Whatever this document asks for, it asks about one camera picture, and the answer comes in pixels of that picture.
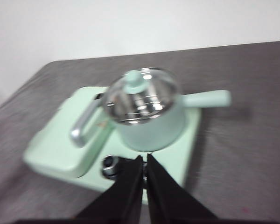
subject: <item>metal handle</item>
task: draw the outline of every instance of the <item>metal handle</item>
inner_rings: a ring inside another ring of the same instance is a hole
[[[78,121],[75,123],[73,128],[70,131],[70,137],[73,142],[80,148],[85,145],[85,141],[82,138],[82,130],[87,124],[87,121],[93,116],[96,109],[101,105],[100,94],[93,100],[83,114],[80,116]]]

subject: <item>toy kitchen set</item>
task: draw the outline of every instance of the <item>toy kitchen set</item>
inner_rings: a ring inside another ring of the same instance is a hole
[[[182,95],[175,76],[158,68],[124,74],[110,87],[78,89],[24,152],[36,172],[105,191],[119,158],[148,153],[183,186],[204,107],[231,104],[229,91]],[[143,194],[144,203],[147,195]]]

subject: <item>gray table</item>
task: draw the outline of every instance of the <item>gray table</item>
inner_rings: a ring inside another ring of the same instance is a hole
[[[186,190],[222,218],[280,221],[280,42],[270,42],[45,65],[0,108],[0,223],[72,217],[99,195],[32,172],[21,155],[76,89],[150,66],[174,72],[184,93],[233,95],[231,108],[203,111]]]

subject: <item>lid knob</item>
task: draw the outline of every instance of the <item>lid knob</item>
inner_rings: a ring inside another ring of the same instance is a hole
[[[128,71],[124,77],[126,85],[123,90],[127,94],[136,94],[143,92],[147,86],[148,81],[143,78],[143,75],[138,70]]]

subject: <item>mint green pot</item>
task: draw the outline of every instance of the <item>mint green pot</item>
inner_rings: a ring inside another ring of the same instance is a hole
[[[153,152],[173,143],[187,122],[191,122],[186,119],[185,108],[231,104],[227,90],[189,95],[180,95],[178,90],[167,71],[157,68],[129,71],[109,87],[102,99],[90,104],[71,130],[71,138],[78,146],[84,145],[80,138],[84,124],[102,105],[127,146],[140,152]]]

